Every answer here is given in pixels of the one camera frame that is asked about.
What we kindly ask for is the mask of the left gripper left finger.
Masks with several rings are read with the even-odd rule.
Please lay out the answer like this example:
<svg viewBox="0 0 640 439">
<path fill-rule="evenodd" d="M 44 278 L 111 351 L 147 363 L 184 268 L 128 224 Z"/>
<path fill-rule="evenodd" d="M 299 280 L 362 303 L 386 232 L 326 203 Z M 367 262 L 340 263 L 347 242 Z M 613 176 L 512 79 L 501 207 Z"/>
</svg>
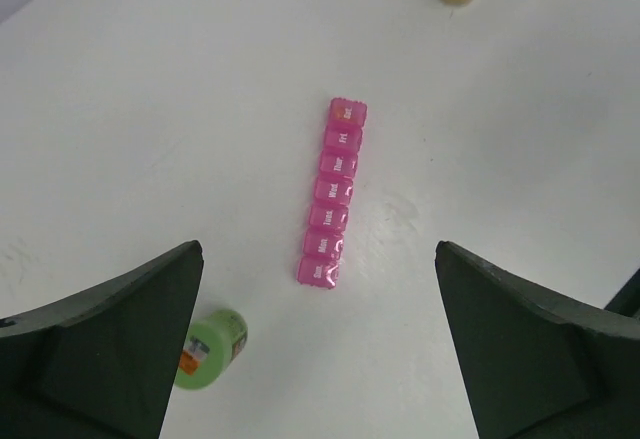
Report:
<svg viewBox="0 0 640 439">
<path fill-rule="evenodd" d="M 204 268 L 185 242 L 1 321 L 4 438 L 156 438 Z"/>
</svg>

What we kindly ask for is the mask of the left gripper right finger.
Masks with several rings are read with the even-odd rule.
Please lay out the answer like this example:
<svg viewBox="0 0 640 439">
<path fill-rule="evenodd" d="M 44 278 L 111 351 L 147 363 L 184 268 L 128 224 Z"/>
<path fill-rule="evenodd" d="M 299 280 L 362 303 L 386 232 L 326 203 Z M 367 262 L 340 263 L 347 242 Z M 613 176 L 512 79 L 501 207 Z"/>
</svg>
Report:
<svg viewBox="0 0 640 439">
<path fill-rule="evenodd" d="M 449 241 L 437 245 L 435 268 L 479 437 L 638 437 L 639 318 Z"/>
</svg>

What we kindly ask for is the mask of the pink weekly pill organizer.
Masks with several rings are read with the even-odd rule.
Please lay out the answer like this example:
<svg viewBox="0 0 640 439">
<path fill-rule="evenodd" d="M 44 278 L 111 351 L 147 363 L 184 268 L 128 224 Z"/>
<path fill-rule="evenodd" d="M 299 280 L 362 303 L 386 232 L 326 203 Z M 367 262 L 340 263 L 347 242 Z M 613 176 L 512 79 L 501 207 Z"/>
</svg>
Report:
<svg viewBox="0 0 640 439">
<path fill-rule="evenodd" d="M 329 103 L 296 275 L 300 284 L 332 289 L 338 281 L 367 113 L 363 102 L 337 97 Z"/>
</svg>

